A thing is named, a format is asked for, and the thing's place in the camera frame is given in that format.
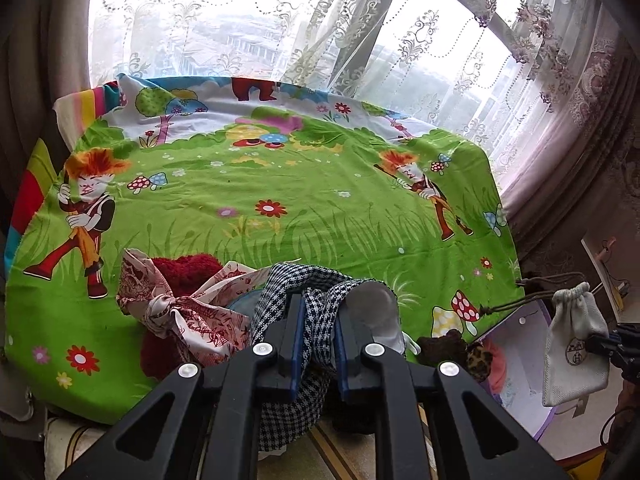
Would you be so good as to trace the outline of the white purple storage box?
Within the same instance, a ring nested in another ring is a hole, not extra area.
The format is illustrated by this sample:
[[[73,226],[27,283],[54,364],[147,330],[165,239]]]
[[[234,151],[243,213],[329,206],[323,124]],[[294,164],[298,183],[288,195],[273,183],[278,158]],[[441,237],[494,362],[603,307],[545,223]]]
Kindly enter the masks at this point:
[[[544,303],[532,301],[480,338],[498,353],[500,373],[486,389],[535,440],[555,413],[555,408],[542,404],[544,347],[550,322]]]

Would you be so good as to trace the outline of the white lace curtain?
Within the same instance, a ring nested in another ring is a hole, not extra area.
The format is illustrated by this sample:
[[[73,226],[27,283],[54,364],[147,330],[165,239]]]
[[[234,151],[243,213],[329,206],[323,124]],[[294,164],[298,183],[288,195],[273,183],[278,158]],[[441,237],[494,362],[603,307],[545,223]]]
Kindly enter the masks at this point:
[[[89,74],[253,76],[533,152],[578,83],[599,0],[90,0]]]

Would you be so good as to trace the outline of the red knitted item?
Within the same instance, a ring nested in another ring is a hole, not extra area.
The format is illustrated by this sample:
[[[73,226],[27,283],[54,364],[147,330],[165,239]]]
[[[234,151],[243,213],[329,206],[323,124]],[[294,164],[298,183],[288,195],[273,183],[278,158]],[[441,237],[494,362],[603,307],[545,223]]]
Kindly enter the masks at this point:
[[[197,254],[177,259],[153,258],[155,266],[178,296],[189,296],[222,269],[212,255]],[[171,338],[160,338],[147,330],[142,339],[140,366],[146,377],[158,382],[182,363],[178,344]]]

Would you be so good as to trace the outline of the white standing board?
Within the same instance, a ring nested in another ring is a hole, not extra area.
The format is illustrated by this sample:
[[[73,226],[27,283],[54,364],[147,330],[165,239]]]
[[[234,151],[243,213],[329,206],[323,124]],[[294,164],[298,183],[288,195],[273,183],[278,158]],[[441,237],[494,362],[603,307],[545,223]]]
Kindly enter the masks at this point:
[[[606,304],[618,324],[639,323],[639,235],[634,220],[606,222],[589,230],[582,247],[600,278]]]

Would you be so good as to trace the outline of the white drawstring pouch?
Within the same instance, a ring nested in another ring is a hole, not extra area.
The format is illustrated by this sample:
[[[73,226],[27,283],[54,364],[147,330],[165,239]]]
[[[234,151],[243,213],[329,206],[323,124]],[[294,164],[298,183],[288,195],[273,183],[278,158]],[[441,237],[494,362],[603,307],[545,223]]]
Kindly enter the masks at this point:
[[[586,348],[589,336],[608,336],[589,283],[557,290],[552,304],[555,315],[544,347],[542,385],[542,405],[549,408],[604,389],[610,370],[608,359]]]

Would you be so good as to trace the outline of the striped rug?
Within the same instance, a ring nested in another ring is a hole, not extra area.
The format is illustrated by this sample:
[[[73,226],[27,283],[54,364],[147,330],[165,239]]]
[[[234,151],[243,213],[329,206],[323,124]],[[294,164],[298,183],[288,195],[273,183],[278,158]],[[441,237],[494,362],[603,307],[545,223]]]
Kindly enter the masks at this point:
[[[52,417],[44,432],[44,476],[58,478],[104,430]],[[374,479],[375,438],[342,437],[322,420],[284,452],[259,455],[259,479]]]

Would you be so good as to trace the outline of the purple floral drape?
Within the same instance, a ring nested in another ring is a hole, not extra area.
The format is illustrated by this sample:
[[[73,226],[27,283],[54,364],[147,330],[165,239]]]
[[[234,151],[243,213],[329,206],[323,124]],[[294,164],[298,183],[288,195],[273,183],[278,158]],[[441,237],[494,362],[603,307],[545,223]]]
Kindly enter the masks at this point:
[[[579,241],[639,211],[639,59],[602,0],[522,0],[518,136],[502,203],[520,263],[570,270]]]

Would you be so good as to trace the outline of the red white floral cloth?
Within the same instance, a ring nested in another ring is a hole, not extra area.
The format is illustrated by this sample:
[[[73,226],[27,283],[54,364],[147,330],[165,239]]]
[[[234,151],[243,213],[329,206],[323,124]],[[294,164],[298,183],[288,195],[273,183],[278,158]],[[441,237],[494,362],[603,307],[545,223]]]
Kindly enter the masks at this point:
[[[155,336],[175,341],[183,359],[215,365],[247,346],[250,316],[230,306],[260,289],[270,271],[230,261],[192,294],[178,295],[148,255],[129,248],[122,255],[116,302]]]

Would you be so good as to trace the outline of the black white checkered cloth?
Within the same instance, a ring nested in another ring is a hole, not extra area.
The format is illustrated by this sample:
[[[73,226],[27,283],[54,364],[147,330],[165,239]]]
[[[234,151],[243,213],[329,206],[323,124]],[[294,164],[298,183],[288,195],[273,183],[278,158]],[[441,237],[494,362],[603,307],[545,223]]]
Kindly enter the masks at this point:
[[[286,297],[300,292],[305,303],[302,378],[296,400],[288,404],[266,403],[259,423],[258,450],[280,450],[306,434],[321,417],[326,393],[335,377],[332,363],[334,323],[347,294],[366,284],[323,266],[302,266],[289,262],[275,264],[258,297],[250,321],[250,342],[266,338],[268,327],[285,318]]]

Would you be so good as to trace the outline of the black fuzzy item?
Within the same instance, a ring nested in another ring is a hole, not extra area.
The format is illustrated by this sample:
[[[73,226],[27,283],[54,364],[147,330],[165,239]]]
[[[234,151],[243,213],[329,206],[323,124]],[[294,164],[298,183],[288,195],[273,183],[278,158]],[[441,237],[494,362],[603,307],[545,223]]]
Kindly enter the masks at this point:
[[[440,337],[420,337],[416,356],[422,365],[435,367],[450,361],[466,370],[477,382],[484,382],[491,372],[492,354],[481,342],[467,344],[458,330],[448,330]]]

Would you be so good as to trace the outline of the green cartoon bedsheet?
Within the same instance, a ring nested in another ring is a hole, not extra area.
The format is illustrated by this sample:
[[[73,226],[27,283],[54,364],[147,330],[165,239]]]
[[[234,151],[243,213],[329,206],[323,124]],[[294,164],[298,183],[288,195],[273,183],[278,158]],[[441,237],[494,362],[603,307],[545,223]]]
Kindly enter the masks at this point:
[[[395,293],[402,329],[466,339],[521,296],[483,150],[406,114],[268,80],[119,75],[55,102],[6,250],[10,363],[35,397],[114,422],[152,386],[155,346],[116,304],[129,248],[254,269],[294,260]]]

